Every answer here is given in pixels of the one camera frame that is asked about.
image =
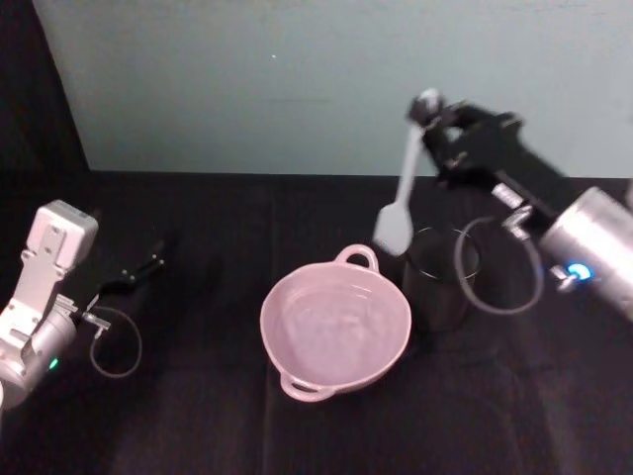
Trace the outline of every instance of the bowl handle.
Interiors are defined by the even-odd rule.
[[[288,396],[303,403],[324,401],[331,398],[335,393],[332,388],[308,384],[287,373],[281,373],[280,381],[281,389],[283,389]]]
[[[367,258],[370,270],[373,270],[374,272],[380,272],[378,270],[378,257],[376,257],[376,254],[371,249],[371,247],[367,247],[363,244],[349,245],[336,256],[334,262],[347,262],[347,259],[349,259],[354,254],[360,254]]]

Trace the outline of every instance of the white spatula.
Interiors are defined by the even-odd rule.
[[[440,94],[436,89],[427,89],[419,95],[419,99],[426,101],[431,111],[440,107]],[[424,129],[417,124],[411,125],[396,201],[380,210],[374,229],[374,242],[391,255],[404,254],[413,239],[413,224],[408,210],[408,199],[413,189],[423,134]]]

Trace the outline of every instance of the pink bowl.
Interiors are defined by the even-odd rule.
[[[369,268],[347,262],[365,256]],[[280,280],[261,309],[261,334],[281,387],[303,402],[360,389],[391,368],[407,347],[407,299],[380,275],[374,251],[346,247],[332,262]]]

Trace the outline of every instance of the gray cable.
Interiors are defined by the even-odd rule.
[[[545,277],[542,271],[543,264],[541,261],[541,255],[530,239],[521,241],[521,243],[525,247],[525,250],[527,251],[530,263],[532,264],[532,270],[534,271],[534,293],[526,304],[514,309],[500,309],[498,307],[493,307],[492,305],[487,304],[479,297],[477,297],[477,295],[475,295],[475,292],[466,279],[466,271],[464,270],[464,263],[462,262],[462,254],[464,251],[464,242],[466,240],[466,236],[475,226],[483,223],[490,223],[494,220],[495,218],[492,217],[478,218],[471,221],[468,225],[466,225],[466,228],[464,228],[462,232],[460,232],[459,237],[457,238],[457,242],[455,243],[455,252],[453,254],[455,261],[455,270],[457,272],[457,280],[459,281],[459,285],[462,287],[462,290],[466,294],[468,300],[470,300],[471,303],[478,309],[495,315],[520,314],[521,312],[525,312],[526,310],[531,309],[539,302],[539,300],[541,300],[541,297],[543,296],[543,290],[545,288]]]
[[[99,341],[99,338],[102,336],[102,334],[99,334],[99,333],[95,334],[95,338],[92,341],[92,344],[90,345],[90,362],[92,363],[92,366],[102,376],[105,376],[106,378],[110,378],[110,379],[127,378],[138,369],[138,366],[140,365],[140,361],[142,359],[142,337],[140,336],[140,330],[138,329],[138,326],[135,324],[134,320],[132,320],[128,314],[121,312],[120,310],[114,309],[112,307],[96,306],[96,307],[93,307],[92,310],[112,312],[118,315],[119,317],[123,318],[124,320],[126,320],[132,326],[132,330],[134,330],[136,334],[136,339],[138,340],[138,356],[136,357],[135,364],[128,371],[125,371],[123,373],[111,373],[110,371],[106,371],[105,369],[103,369],[99,365],[99,363],[97,363],[97,359],[95,358],[95,349],[97,347],[97,341]]]

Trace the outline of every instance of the black tablecloth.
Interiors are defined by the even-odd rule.
[[[93,330],[80,328],[32,398],[5,415],[3,475],[633,473],[632,327],[592,295],[561,296],[551,283],[521,316],[472,311],[454,332],[414,337],[362,391],[317,405],[282,393],[261,344],[261,302],[298,266],[369,243],[396,179],[92,173],[1,183],[2,302],[34,212],[49,200],[100,208],[97,244],[121,261],[155,237],[179,237],[151,285],[106,302],[139,323],[138,373],[97,375],[87,358]],[[576,181],[593,183],[616,198],[625,188]],[[417,228],[502,211],[429,179],[418,180],[411,209]],[[479,292],[521,303],[531,274],[520,247],[494,229],[475,238]],[[402,263],[379,257],[398,282]]]

